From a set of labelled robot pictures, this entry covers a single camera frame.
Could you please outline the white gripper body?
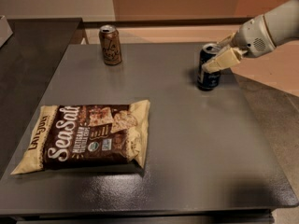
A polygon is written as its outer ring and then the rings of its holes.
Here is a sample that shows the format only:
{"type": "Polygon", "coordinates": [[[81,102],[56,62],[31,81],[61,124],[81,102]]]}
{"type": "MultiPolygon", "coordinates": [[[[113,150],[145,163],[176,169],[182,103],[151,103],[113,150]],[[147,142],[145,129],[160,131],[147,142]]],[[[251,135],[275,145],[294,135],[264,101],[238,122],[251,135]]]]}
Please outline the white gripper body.
{"type": "Polygon", "coordinates": [[[245,51],[250,58],[257,58],[272,52],[276,45],[269,34],[264,15],[245,22],[236,32],[234,45],[245,51]]]}

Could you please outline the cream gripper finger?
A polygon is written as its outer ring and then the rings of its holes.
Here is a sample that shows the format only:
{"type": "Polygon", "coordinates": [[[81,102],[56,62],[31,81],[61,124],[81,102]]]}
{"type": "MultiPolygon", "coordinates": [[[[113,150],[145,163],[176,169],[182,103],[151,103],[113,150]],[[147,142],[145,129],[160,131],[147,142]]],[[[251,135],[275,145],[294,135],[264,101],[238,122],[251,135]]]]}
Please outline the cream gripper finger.
{"type": "Polygon", "coordinates": [[[219,72],[240,63],[247,52],[237,47],[225,46],[213,58],[209,59],[204,65],[203,70],[209,74],[219,72]]]}
{"type": "Polygon", "coordinates": [[[232,42],[234,37],[235,37],[235,33],[231,33],[230,35],[225,37],[222,41],[219,41],[218,45],[223,48],[223,47],[229,45],[232,42]]]}

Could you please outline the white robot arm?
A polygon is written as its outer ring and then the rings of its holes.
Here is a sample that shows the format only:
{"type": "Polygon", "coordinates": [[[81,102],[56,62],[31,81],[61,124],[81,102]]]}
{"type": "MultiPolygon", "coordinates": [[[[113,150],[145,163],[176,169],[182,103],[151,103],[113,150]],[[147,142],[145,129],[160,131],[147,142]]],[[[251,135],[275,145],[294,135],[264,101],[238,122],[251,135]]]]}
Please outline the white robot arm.
{"type": "Polygon", "coordinates": [[[224,38],[220,52],[204,65],[214,73],[235,66],[244,57],[258,58],[299,38],[299,0],[290,0],[239,27],[224,38]]]}

